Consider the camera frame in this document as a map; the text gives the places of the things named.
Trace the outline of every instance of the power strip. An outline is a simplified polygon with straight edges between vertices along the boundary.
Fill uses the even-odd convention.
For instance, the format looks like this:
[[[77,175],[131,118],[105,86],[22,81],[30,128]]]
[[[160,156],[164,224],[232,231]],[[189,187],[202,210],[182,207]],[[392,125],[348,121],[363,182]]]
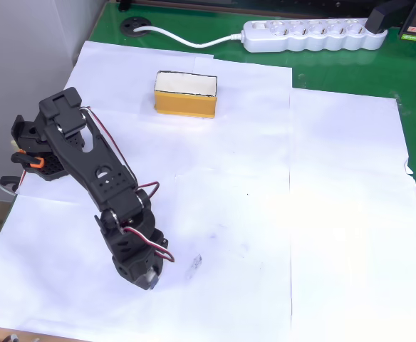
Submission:
[[[241,42],[249,52],[376,50],[387,31],[372,34],[366,19],[248,21]]]

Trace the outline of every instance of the robotic arm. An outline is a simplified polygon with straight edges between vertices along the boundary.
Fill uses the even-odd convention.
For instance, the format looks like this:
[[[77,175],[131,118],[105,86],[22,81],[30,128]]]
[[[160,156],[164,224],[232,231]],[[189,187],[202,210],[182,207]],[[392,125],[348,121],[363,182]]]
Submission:
[[[11,134],[20,152],[11,160],[44,180],[75,178],[101,212],[95,220],[118,273],[142,289],[152,289],[163,259],[174,261],[167,251],[168,241],[155,228],[147,193],[138,188],[132,171],[111,150],[90,109],[80,105],[77,90],[68,88],[42,100],[35,121],[24,121],[18,115]],[[90,152],[82,151],[80,131],[85,126],[93,136]]]

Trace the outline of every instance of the white wall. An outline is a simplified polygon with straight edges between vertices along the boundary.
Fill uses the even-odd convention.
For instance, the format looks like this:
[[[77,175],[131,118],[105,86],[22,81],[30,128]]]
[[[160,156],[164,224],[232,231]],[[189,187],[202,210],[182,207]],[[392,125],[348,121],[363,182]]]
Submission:
[[[105,0],[0,0],[0,176],[10,161],[18,114],[34,120],[38,102],[63,90]],[[0,200],[11,196],[0,190]]]

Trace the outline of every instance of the green table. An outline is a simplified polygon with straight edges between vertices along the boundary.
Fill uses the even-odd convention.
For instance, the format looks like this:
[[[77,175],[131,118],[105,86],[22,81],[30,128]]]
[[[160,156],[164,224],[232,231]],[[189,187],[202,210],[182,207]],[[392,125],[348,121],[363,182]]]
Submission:
[[[409,166],[416,180],[416,43],[401,41],[396,28],[389,30],[383,46],[377,51],[249,53],[238,41],[199,50],[159,33],[130,38],[121,34],[119,26],[131,16],[143,16],[153,25],[195,43],[240,33],[246,21],[264,17],[138,5],[132,5],[127,12],[119,12],[117,4],[108,3],[90,40],[142,48],[202,52],[225,61],[287,66],[293,69],[294,88],[396,98],[410,155]]]

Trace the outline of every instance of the paper sheet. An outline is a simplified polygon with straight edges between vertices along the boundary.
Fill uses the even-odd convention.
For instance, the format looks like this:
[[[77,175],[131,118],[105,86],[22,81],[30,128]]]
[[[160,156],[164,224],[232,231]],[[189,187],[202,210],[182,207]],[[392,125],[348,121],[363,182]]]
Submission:
[[[231,99],[218,102],[214,120],[157,114],[109,92],[105,84],[113,83],[116,68],[105,73],[105,62],[84,69],[81,59],[69,81],[139,181],[160,181],[152,208],[177,261],[166,263],[152,291],[127,283],[111,262],[85,190],[71,177],[41,182],[27,175],[26,196],[19,195],[0,235],[0,326],[102,342],[288,338],[291,70],[204,59],[194,70],[216,74],[222,97]],[[154,79],[156,70],[143,70],[137,77],[144,83]],[[131,83],[128,92],[150,99],[153,87],[141,87]],[[257,115],[264,103],[274,111]],[[4,274],[13,277],[11,291]]]
[[[291,94],[292,341],[416,341],[416,186],[392,99]]]

